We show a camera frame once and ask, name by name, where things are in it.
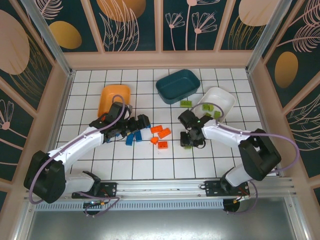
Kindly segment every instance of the enclosure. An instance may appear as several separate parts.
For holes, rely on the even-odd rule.
[[[320,239],[319,16],[320,0],[1,1],[0,238]],[[200,82],[182,100],[194,106],[219,87],[235,99],[223,124],[299,148],[294,166],[254,181],[257,192],[249,184],[239,210],[258,194],[249,213],[227,214],[231,197],[199,187],[243,160],[217,140],[180,146],[186,108],[166,104],[156,83],[182,69]],[[72,165],[67,174],[116,184],[120,201],[99,219],[71,194],[31,204],[24,180],[33,155],[80,135],[111,85],[130,88],[131,116],[170,129],[167,149],[147,128],[132,146],[117,136]],[[293,145],[271,140],[276,169],[289,166]]]

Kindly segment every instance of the blue block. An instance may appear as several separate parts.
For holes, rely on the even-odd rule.
[[[131,133],[130,135],[128,135],[127,137],[126,137],[126,140],[125,140],[125,145],[127,145],[127,146],[132,146],[132,144],[133,144],[133,141],[134,141],[134,134],[133,133]]]
[[[136,142],[141,142],[142,141],[142,136],[141,136],[141,132],[140,131],[136,131],[134,133],[134,137],[135,137],[135,141]]]

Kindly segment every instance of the small toy brick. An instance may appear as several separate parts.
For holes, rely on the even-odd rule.
[[[213,114],[213,118],[214,118],[214,119],[218,120],[218,119],[220,118],[220,116],[221,116],[221,112],[219,112],[219,111],[214,111],[214,114]]]
[[[170,134],[171,134],[171,131],[169,128],[166,128],[166,129],[162,130],[161,132],[158,132],[158,136],[160,139],[163,139],[164,137],[166,137]]]
[[[192,108],[192,101],[182,100],[180,101],[181,108]]]
[[[203,104],[203,105],[202,105],[202,110],[203,110],[203,111],[209,111],[209,104],[206,104],[206,103]]]
[[[134,141],[134,134],[133,133],[131,133],[131,134],[129,134],[127,137],[126,137],[126,140],[125,140],[125,145],[127,145],[127,146],[132,146],[132,143],[133,143],[133,141]]]
[[[212,112],[214,110],[214,106],[212,104],[209,104],[209,112]]]
[[[139,130],[139,131],[136,131],[136,132],[134,133],[134,137],[135,137],[135,141],[136,141],[136,142],[141,142],[141,141],[142,141],[142,136],[141,136],[140,130]]]
[[[152,134],[155,134],[155,133],[161,132],[163,128],[162,128],[162,125],[159,125],[159,126],[151,127],[150,130]]]
[[[150,142],[152,142],[154,145],[157,145],[157,142],[159,141],[159,138],[157,136],[151,138]]]
[[[159,141],[158,142],[158,149],[167,149],[168,148],[168,142],[167,141]]]

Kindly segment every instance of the white bowl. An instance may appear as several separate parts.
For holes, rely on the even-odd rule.
[[[201,98],[199,103],[213,103],[218,105],[220,108],[222,108],[224,112],[223,118],[220,119],[220,122],[222,122],[227,116],[227,114],[229,113],[229,111],[235,105],[236,99],[231,93],[219,87],[212,87]],[[209,112],[209,111],[202,110],[202,105],[200,105],[200,106],[197,106],[193,112],[198,118],[202,118],[206,113],[210,113],[213,116],[214,111],[220,112],[220,110],[216,106],[214,107],[213,112]]]

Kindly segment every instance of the white tile floor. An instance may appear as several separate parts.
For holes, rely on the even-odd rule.
[[[151,144],[150,129],[141,131],[142,142],[126,146],[125,139],[105,143],[80,158],[71,173],[91,171],[102,180],[194,179],[221,177],[241,163],[239,150],[215,141],[206,141],[204,149],[184,149],[180,132],[184,127],[178,116],[186,110],[180,102],[165,104],[155,83],[179,69],[86,70],[77,71],[66,106],[57,145],[61,146],[83,132],[97,118],[100,94],[107,85],[122,84],[131,89],[133,116],[145,114],[152,126],[172,131],[163,140],[168,149]],[[241,68],[193,68],[201,81],[198,91],[187,99],[198,103],[211,87],[220,87],[236,98],[235,107],[226,116],[226,124],[253,131],[262,128],[247,75]]]

